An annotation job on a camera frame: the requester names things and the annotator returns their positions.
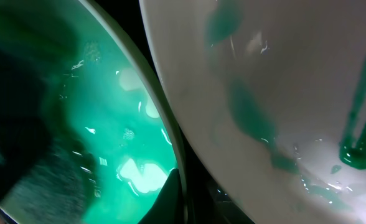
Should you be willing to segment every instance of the black object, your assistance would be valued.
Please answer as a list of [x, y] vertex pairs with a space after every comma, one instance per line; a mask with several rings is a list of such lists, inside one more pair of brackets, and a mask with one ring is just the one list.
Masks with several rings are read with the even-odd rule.
[[40, 84], [28, 68], [0, 51], [0, 201], [51, 140], [37, 115]]

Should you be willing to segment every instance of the water droplet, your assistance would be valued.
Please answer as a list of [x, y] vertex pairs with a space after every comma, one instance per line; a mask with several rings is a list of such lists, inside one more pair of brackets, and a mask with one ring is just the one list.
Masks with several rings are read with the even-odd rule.
[[330, 174], [336, 174], [342, 169], [342, 166], [340, 165], [334, 165], [331, 169]]

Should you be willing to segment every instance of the white bowl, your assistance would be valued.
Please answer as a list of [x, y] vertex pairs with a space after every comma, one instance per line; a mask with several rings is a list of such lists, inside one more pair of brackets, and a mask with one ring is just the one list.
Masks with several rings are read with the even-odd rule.
[[366, 77], [366, 1], [140, 3], [185, 136], [255, 223], [366, 223], [360, 149], [343, 149]]

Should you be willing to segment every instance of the glossy surface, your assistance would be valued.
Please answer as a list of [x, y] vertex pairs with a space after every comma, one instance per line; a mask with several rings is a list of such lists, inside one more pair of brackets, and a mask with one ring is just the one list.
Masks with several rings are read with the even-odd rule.
[[255, 223], [366, 223], [366, 2], [141, 8], [184, 134]]
[[[48, 86], [42, 114], [81, 170], [89, 200], [82, 221], [139, 222], [153, 205], [170, 171], [177, 167], [171, 140], [149, 92], [135, 66], [80, 1], [42, 1], [57, 6], [52, 7], [54, 11], [29, 0], [24, 3], [10, 2], [8, 7], [18, 19], [5, 20], [0, 26], [13, 28], [13, 23], [21, 22], [40, 31], [6, 29], [16, 37], [32, 35], [22, 36], [19, 41], [3, 39], [0, 46], [10, 44], [5, 50], [25, 49], [32, 44], [39, 54], [43, 53], [42, 44], [52, 38], [44, 35], [39, 22], [29, 19], [46, 21], [52, 18], [43, 16], [49, 12], [68, 24], [77, 37], [69, 46], [72, 50], [63, 49], [68, 54], [57, 51], [65, 60], [49, 65], [51, 69], [43, 70], [41, 78]], [[31, 51], [16, 52], [18, 57], [32, 56]], [[28, 60], [37, 62], [40, 68], [42, 62], [38, 59]], [[15, 204], [6, 203], [3, 208], [12, 217], [22, 215]]]

